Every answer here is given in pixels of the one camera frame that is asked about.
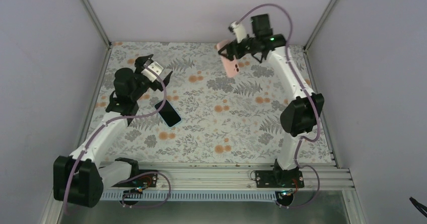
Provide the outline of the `pink phone case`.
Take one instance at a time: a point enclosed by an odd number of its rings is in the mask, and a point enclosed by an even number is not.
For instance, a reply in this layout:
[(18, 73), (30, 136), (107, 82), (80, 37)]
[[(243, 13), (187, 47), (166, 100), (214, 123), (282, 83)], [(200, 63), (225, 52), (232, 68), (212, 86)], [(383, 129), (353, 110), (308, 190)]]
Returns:
[[(226, 46), (228, 43), (230, 43), (230, 40), (223, 40), (219, 42), (216, 45), (218, 53), (220, 53), (220, 49)], [(240, 69), (239, 69), (238, 61), (235, 58), (233, 60), (229, 60), (224, 56), (220, 56), (220, 59), (222, 61), (227, 77), (233, 78), (239, 73)]]

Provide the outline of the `black phone light-blue case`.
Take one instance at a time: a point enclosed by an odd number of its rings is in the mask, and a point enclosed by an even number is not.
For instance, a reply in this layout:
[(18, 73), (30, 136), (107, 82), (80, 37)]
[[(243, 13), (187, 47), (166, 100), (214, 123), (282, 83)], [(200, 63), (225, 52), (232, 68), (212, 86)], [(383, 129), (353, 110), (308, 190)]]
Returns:
[(178, 114), (178, 112), (174, 109), (174, 107), (170, 104), (168, 100), (166, 100), (162, 108), (160, 108), (161, 104), (162, 101), (156, 103), (154, 107), (156, 110), (159, 110), (158, 114), (161, 116), (161, 118), (168, 127), (174, 127), (182, 121), (181, 116)]

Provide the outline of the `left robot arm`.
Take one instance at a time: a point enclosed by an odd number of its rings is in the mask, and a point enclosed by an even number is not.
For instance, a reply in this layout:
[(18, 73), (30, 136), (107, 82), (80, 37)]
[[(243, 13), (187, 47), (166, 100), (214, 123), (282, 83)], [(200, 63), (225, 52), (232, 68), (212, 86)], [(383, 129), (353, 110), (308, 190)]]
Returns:
[(154, 171), (142, 173), (138, 162), (117, 158), (102, 167), (101, 162), (117, 137), (136, 118), (159, 113), (159, 109), (138, 115), (138, 99), (149, 89), (166, 91), (171, 75), (160, 77), (164, 68), (153, 60), (153, 55), (140, 56), (134, 69), (123, 67), (114, 74), (114, 90), (101, 123), (87, 139), (68, 156), (59, 156), (53, 164), (53, 196), (64, 205), (68, 203), (94, 207), (103, 192), (116, 185), (135, 186), (136, 192), (150, 187)]

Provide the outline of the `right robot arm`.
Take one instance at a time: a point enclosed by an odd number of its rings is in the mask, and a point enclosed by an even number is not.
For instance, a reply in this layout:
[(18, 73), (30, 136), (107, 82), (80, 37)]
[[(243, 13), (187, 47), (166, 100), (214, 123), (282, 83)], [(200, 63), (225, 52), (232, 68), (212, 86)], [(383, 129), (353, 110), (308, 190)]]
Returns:
[(229, 26), (235, 35), (233, 41), (223, 40), (216, 46), (226, 75), (229, 78), (239, 73), (238, 60), (250, 54), (259, 63), (272, 67), (290, 100), (279, 120), (282, 128), (290, 135), (291, 143), (283, 144), (279, 157), (275, 160), (272, 179), (276, 186), (286, 187), (292, 180), (299, 179), (298, 151), (307, 133), (319, 125), (324, 105), (322, 94), (316, 94), (304, 81), (291, 58), (289, 45), (284, 35), (274, 34), (267, 14), (251, 17), (252, 35), (247, 34), (239, 21)]

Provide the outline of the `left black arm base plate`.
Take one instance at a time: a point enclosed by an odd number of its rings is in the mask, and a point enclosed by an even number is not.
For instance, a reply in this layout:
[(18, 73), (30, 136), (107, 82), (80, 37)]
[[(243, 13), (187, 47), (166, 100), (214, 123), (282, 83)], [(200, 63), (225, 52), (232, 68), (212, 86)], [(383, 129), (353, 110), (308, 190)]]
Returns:
[(158, 179), (157, 170), (139, 170), (136, 174), (131, 174), (131, 177), (118, 182), (113, 187), (123, 188), (139, 188), (139, 187), (156, 187)]

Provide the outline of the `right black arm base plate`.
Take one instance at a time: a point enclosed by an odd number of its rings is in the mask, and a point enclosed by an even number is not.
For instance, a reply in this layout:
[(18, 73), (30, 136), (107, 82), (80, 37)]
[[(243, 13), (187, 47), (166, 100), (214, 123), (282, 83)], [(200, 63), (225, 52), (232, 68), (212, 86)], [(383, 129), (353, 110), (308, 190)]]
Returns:
[(255, 171), (257, 188), (304, 188), (302, 172), (296, 168), (292, 170), (257, 170)]

